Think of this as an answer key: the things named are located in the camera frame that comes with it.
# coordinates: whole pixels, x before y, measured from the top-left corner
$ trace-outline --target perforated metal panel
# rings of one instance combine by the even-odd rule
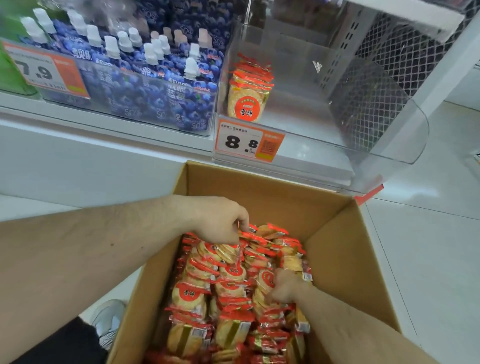
[[[387,14],[378,14],[356,52],[386,71],[353,61],[336,85],[331,110],[347,145],[371,151],[391,123],[480,10],[480,0],[466,9],[466,18],[445,44],[440,44]],[[401,95],[400,86],[408,97]]]

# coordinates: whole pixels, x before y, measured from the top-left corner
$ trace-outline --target human hand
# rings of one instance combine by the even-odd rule
[[[305,282],[291,270],[277,268],[275,271],[275,288],[265,298],[268,304],[292,303],[296,292]]]
[[[238,244],[240,229],[248,231],[247,210],[225,197],[184,197],[185,216],[188,216],[189,231],[212,244]]]

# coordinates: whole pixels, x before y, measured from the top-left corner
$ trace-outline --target black pants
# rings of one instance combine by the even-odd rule
[[[12,364],[105,364],[107,357],[96,330],[77,317]]]

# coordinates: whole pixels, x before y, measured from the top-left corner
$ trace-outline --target gray shoe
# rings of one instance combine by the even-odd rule
[[[96,329],[100,346],[107,351],[113,346],[124,314],[125,304],[120,300],[110,300],[98,307],[92,316],[92,326]]]

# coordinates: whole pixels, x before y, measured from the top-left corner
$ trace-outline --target orange price label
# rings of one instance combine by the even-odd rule
[[[215,151],[237,157],[272,163],[285,134],[271,132],[259,126],[220,119]]]
[[[90,98],[75,61],[40,48],[31,49],[2,41],[25,80],[33,85]]]

